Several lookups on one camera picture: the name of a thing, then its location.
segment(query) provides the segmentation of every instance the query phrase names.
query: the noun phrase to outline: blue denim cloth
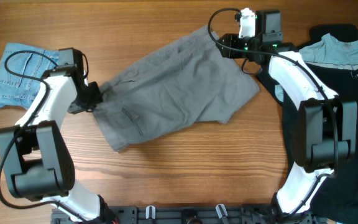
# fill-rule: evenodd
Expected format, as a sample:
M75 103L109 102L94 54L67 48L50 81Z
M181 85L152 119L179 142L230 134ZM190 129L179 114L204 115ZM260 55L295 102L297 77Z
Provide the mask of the blue denim cloth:
M20 50L33 50L45 54L58 63L57 50L44 50L38 47L18 43L6 44L4 54L0 61L0 108L3 106L22 106L29 109L37 96L40 83L28 78L21 78L6 71L5 59ZM24 53L9 59L8 67L13 71L32 77L41 77L45 70L54 67L54 64L44 57L36 54Z

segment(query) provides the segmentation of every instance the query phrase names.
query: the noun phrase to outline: tabletop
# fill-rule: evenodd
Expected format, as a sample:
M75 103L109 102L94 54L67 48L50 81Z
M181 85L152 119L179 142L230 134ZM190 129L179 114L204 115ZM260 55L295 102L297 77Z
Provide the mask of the tabletop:
M223 7L281 10L284 41L295 45L309 40L314 25L358 27L358 1L14 2L24 3L0 4L0 58L7 42L74 47L87 55L89 80L99 84L202 27ZM217 16L212 27L221 35L238 32L229 12ZM92 114L66 115L61 132L77 180L109 205L269 203L283 185L288 165L282 110L259 86L260 92L227 124L196 123L119 154L109 147ZM24 113L18 107L0 109L0 128L13 125ZM2 184L10 201L29 203L12 198ZM50 212L51 206L13 210L0 202L0 223L49 223Z

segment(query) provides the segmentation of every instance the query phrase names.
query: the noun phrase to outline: gray cloth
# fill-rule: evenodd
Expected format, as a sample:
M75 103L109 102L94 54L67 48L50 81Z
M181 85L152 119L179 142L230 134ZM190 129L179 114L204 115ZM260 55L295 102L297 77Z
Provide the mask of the gray cloth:
M258 91L233 60L222 58L204 26L104 83L103 103L93 114L110 146L121 151L196 121L227 123Z
M358 40L346 43L326 34L320 42L302 48L299 53L305 62L320 67L358 69Z

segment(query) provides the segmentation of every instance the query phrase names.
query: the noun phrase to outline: wooden surface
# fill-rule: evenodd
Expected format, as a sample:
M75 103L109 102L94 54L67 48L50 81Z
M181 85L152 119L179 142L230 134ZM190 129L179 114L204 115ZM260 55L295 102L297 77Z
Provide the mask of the wooden surface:
M0 4L0 58L7 42L74 47L102 84L143 56L205 25L222 7L280 9L285 41L308 40L316 24L354 23L351 1L114 1ZM233 14L218 16L219 34L237 32ZM62 134L76 178L110 205L240 205L269 203L285 181L281 109L262 87L228 124L198 123L117 154L92 114L66 116ZM0 110L0 128L25 111ZM14 200L15 203L27 203ZM51 207L18 211L0 202L0 223L48 223Z

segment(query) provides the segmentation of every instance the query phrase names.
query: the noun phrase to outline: robotic arm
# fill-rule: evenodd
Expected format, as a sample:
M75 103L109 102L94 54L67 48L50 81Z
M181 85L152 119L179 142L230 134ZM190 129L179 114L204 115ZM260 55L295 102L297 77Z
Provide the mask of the robotic arm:
M59 130L67 111L92 112L101 101L97 83L86 84L83 54L76 49L59 50L59 65L45 71L45 83L28 112L15 126L0 129L1 158L7 153L0 167L4 168L11 195L57 207L63 213L54 212L51 223L250 224L306 223L315 219L307 210L322 181L336 171L335 157L345 160L354 154L356 103L341 100L307 68L300 54L293 51L293 44L282 43L280 12L244 9L238 11L236 20L241 24L239 34L213 39L222 56L248 58L260 64L298 108L292 142L295 163L270 205L228 209L221 204L215 208L108 207L101 196L86 190L75 180L73 161ZM327 103L335 108L333 116ZM329 128L327 123L332 119L338 126ZM333 133L336 128L337 140ZM41 159L23 158L35 150L40 150ZM1 188L0 199L9 207L24 208L7 202Z

